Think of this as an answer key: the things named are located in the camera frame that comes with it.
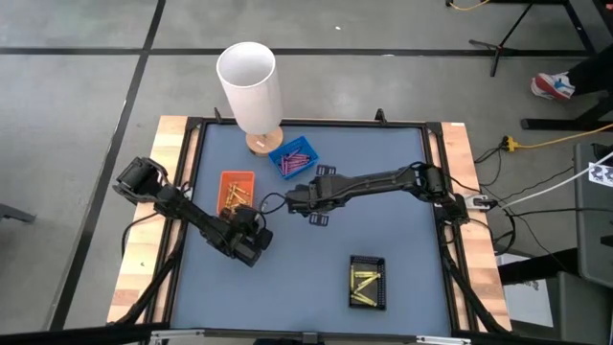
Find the white cylinder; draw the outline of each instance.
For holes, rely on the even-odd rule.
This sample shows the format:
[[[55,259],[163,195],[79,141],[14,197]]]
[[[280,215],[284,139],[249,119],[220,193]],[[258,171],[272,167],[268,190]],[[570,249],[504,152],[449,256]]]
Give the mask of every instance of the white cylinder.
[[[282,118],[277,61],[270,49],[241,42],[217,60],[217,75],[238,126],[249,134],[266,134]]]

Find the yellow plug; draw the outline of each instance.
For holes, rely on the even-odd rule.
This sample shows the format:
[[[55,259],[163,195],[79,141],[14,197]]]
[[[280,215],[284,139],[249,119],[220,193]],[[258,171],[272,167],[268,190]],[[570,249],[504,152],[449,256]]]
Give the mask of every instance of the yellow plug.
[[[508,152],[515,152],[515,149],[518,149],[519,147],[520,147],[520,144],[514,141],[513,138],[511,137],[507,138],[507,151]]]

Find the concrete floor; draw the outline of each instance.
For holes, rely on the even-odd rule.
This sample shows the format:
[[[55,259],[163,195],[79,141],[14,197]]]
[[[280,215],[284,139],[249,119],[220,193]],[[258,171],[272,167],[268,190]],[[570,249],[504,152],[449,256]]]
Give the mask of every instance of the concrete floor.
[[[141,47],[155,4],[0,0],[0,46]],[[595,45],[609,44],[591,2],[573,4]],[[443,0],[176,0],[166,5],[154,47],[224,47],[252,39],[273,47],[471,49],[469,38],[500,40],[522,8],[457,12]],[[550,6],[534,7],[509,45],[581,48],[566,12]],[[0,222],[0,333],[42,327],[136,60],[0,56],[0,202],[38,214],[31,225]],[[573,118],[593,104],[596,96],[555,103],[530,92],[536,73],[564,71],[578,61],[504,59],[492,79],[487,58],[278,57],[286,117],[372,119],[382,107],[390,120],[465,122],[474,155],[505,134],[523,144],[565,135],[523,131],[519,119]],[[113,176],[149,153],[160,115],[210,116],[214,106],[229,113],[215,63],[216,57],[149,58]],[[610,140],[611,134],[599,134],[581,142]],[[503,154],[504,170],[490,189],[505,196],[570,167],[574,144]],[[478,166],[481,181],[491,180],[496,164],[492,158]],[[572,206],[573,192],[569,185],[515,210]],[[133,209],[107,194],[67,327],[104,323],[121,263],[121,232]],[[499,213],[488,220],[494,233],[507,231]],[[529,222],[552,251],[576,244],[573,214]],[[515,247],[543,253],[523,224]]]

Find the orange bin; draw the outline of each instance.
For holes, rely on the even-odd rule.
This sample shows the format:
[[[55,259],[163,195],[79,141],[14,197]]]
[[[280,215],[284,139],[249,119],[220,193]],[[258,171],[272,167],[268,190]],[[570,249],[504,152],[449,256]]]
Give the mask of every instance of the orange bin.
[[[217,214],[226,207],[226,200],[230,194],[232,185],[236,183],[236,194],[246,201],[248,206],[253,207],[253,194],[256,186],[256,174],[254,172],[221,172],[219,180],[219,195],[217,197]],[[240,202],[236,196],[231,196],[231,204]]]

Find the red and white shoe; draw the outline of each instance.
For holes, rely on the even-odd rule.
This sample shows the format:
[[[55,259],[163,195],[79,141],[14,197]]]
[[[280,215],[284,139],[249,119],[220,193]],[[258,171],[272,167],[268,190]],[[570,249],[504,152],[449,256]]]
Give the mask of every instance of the red and white shoe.
[[[575,93],[575,86],[569,82],[566,73],[556,75],[539,73],[538,76],[533,78],[531,89],[536,96],[548,100],[566,101]]]

